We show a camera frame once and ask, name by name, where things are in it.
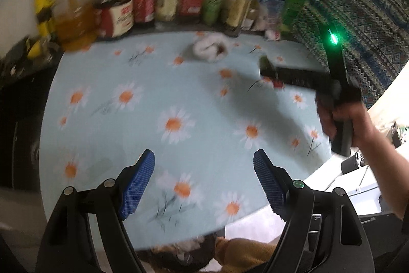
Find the person's right hand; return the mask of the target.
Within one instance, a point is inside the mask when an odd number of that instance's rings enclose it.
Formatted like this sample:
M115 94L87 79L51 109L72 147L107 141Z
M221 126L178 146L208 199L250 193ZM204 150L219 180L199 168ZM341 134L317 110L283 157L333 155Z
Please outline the person's right hand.
M374 136L376 128L372 123L368 111L362 102L344 103L334 108L324 104L324 99L315 98L317 114L322 131L329 139L334 139L337 133L336 121L351 121L354 131L352 146L363 150Z

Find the person's right forearm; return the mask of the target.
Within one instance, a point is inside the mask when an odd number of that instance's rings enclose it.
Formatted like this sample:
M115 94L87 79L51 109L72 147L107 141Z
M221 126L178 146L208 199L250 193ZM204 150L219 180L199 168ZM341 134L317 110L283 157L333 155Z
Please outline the person's right forearm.
M408 160L376 128L360 140L358 147L372 169L384 200L403 220L408 206Z

